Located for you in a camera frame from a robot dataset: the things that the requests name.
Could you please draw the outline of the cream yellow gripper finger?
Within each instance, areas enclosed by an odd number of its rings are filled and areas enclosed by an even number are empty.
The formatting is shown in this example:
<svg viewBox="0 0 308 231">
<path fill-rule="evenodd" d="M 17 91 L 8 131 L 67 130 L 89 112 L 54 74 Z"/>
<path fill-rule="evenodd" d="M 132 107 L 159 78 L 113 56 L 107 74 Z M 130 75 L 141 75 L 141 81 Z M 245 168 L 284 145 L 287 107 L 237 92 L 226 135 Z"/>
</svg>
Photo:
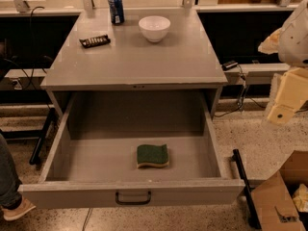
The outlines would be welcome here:
<svg viewBox="0 0 308 231">
<path fill-rule="evenodd" d="M 266 121 L 287 124 L 308 101 L 308 70 L 292 67 L 284 74 L 274 74 L 271 80 Z"/>
</svg>

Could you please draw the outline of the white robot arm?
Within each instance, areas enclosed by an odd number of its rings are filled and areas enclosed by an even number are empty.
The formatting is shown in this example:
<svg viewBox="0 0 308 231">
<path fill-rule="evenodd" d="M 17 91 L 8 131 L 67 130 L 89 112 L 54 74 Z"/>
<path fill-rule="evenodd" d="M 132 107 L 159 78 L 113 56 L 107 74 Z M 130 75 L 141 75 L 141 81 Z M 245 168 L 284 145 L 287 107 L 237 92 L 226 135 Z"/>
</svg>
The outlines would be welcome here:
<svg viewBox="0 0 308 231">
<path fill-rule="evenodd" d="M 278 54 L 290 68 L 271 80 L 266 121 L 282 126 L 308 101 L 308 0 L 303 0 L 283 23 L 258 47 L 265 54 Z"/>
</svg>

